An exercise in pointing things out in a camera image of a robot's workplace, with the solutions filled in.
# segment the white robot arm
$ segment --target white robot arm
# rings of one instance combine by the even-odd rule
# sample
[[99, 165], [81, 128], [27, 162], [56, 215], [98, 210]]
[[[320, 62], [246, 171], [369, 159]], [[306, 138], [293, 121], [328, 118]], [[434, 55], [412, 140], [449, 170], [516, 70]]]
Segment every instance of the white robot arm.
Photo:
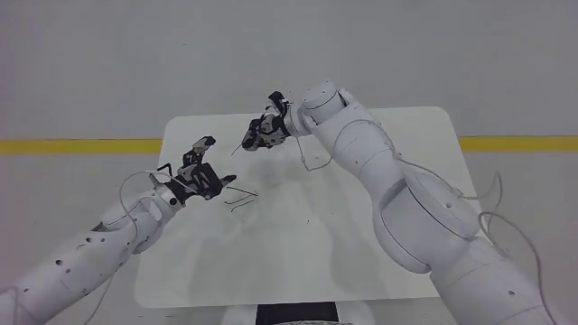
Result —
[[400, 161], [381, 125], [350, 93], [325, 82], [301, 102], [279, 92], [269, 99], [279, 116], [253, 120], [243, 148], [314, 135], [368, 191], [379, 244], [406, 270], [430, 273], [458, 323], [552, 324], [537, 288], [490, 241], [476, 237], [478, 211], [432, 174]]
[[[171, 179], [165, 183], [149, 174], [151, 190], [123, 200], [124, 209], [120, 201], [112, 205], [96, 227], [70, 238], [0, 293], [0, 323], [44, 324], [98, 288], [131, 255], [154, 244], [189, 197], [208, 200], [219, 195], [236, 176], [219, 179], [208, 163], [202, 163], [202, 156], [214, 143], [209, 136], [195, 143], [182, 157], [183, 165], [176, 177], [172, 176], [170, 164], [158, 169], [169, 168]], [[160, 218], [151, 212], [152, 206], [158, 209]]]

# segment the gray floor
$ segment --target gray floor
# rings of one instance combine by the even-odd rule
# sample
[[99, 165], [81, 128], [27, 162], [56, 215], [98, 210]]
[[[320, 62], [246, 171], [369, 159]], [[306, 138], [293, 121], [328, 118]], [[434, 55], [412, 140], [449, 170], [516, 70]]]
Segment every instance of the gray floor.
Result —
[[[161, 137], [174, 116], [256, 112], [330, 78], [368, 107], [439, 106], [459, 135], [576, 135], [575, 0], [0, 0], [0, 138]], [[578, 322], [576, 153], [466, 155], [478, 191], [536, 241], [545, 291]], [[154, 156], [0, 157], [0, 283], [89, 228]], [[491, 202], [482, 203], [488, 209]], [[521, 239], [492, 223], [536, 277]], [[138, 260], [94, 324], [217, 323], [139, 308]], [[98, 292], [51, 324], [82, 323]], [[453, 324], [437, 299], [371, 302], [384, 324]]]

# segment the white table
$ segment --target white table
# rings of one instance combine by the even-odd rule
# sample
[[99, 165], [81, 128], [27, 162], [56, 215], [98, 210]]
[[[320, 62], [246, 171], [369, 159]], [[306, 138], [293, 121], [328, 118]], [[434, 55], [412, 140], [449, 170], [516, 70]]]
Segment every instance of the white table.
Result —
[[[371, 113], [405, 158], [475, 194], [445, 111], [411, 107]], [[178, 168], [195, 141], [213, 135], [217, 143], [205, 161], [220, 177], [236, 174], [232, 185], [258, 197], [233, 212], [224, 201], [243, 193], [224, 190], [209, 201], [191, 198], [159, 241], [140, 255], [136, 301], [168, 308], [437, 296], [427, 274], [407, 272], [381, 249], [368, 194], [337, 164], [307, 172], [293, 138], [272, 150], [239, 149], [231, 157], [257, 116], [185, 116], [166, 126], [159, 164]], [[311, 166], [329, 158], [312, 136], [302, 145]]]

